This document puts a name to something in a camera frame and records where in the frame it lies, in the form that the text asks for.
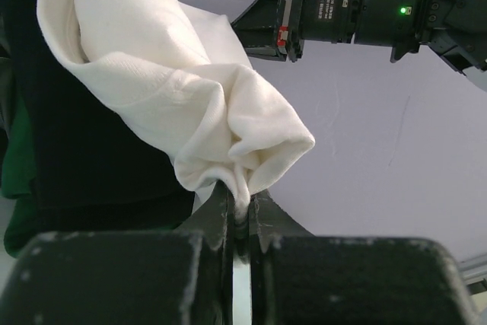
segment black fabric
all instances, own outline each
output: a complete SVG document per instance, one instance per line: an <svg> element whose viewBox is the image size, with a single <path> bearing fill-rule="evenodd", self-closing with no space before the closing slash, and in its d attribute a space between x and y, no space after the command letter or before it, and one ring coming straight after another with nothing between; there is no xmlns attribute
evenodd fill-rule
<svg viewBox="0 0 487 325"><path fill-rule="evenodd" d="M180 195L165 153L140 140L54 58L41 34L37 0L0 0L15 77L33 127L41 208L148 201Z"/></svg>

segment white fabric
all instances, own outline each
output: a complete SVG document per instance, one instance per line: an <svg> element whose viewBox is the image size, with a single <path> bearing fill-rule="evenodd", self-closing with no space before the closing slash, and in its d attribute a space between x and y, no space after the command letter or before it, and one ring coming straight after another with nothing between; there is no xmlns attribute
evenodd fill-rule
<svg viewBox="0 0 487 325"><path fill-rule="evenodd" d="M38 0L59 62L197 191L224 181L243 218L314 138L251 67L225 16L177 0Z"/></svg>

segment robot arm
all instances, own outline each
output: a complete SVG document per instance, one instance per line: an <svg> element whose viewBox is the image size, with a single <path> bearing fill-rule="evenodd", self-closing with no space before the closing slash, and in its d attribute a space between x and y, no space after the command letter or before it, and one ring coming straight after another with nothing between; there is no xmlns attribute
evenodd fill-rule
<svg viewBox="0 0 487 325"><path fill-rule="evenodd" d="M391 62L429 46L487 91L487 0L256 0L232 25L249 56L277 61L305 40L392 47Z"/></svg>

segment clothing pile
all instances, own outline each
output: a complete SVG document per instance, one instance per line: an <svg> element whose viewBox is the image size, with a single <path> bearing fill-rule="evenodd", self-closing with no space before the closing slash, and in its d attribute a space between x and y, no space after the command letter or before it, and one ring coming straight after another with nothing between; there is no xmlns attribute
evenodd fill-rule
<svg viewBox="0 0 487 325"><path fill-rule="evenodd" d="M0 114L12 256L45 231L170 230L216 180L243 218L314 146L228 19L177 0L0 0Z"/></svg>

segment green cloth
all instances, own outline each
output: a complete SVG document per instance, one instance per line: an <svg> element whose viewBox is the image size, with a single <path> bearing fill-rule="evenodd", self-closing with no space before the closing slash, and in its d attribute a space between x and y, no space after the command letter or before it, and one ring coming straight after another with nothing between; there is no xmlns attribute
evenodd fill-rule
<svg viewBox="0 0 487 325"><path fill-rule="evenodd" d="M38 233L37 207L29 187L36 176L32 127L19 90L15 102L14 120L2 165L2 195L17 200L3 239L5 250L12 257L17 257Z"/></svg>

